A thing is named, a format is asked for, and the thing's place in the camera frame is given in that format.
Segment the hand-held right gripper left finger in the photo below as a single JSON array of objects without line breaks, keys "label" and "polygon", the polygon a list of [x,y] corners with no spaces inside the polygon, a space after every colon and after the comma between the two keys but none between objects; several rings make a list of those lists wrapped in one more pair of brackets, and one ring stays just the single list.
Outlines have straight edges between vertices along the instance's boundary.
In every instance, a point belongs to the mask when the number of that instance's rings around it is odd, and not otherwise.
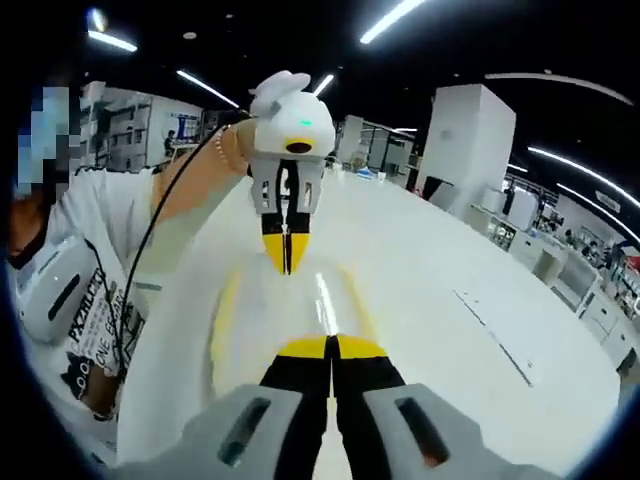
[{"label": "hand-held right gripper left finger", "polygon": [[332,340],[306,336],[190,420],[177,444],[128,463],[121,479],[309,479],[327,427]]}]

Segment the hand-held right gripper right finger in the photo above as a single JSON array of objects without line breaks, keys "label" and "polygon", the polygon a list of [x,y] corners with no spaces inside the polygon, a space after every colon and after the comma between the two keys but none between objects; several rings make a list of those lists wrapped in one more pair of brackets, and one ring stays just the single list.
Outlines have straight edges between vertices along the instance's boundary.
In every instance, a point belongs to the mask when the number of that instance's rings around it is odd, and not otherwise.
[{"label": "hand-held right gripper right finger", "polygon": [[425,385],[406,383],[375,342],[332,340],[337,424],[354,478],[552,478],[489,449],[474,420]]}]

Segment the person's left hand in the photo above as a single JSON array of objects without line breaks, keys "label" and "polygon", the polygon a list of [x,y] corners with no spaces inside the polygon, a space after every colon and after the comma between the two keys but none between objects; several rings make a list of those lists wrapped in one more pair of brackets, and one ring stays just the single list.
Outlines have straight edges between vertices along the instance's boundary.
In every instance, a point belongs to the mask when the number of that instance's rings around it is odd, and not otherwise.
[{"label": "person's left hand", "polygon": [[237,174],[246,175],[249,160],[254,153],[256,120],[242,120],[231,125],[223,135],[223,147],[229,167]]}]

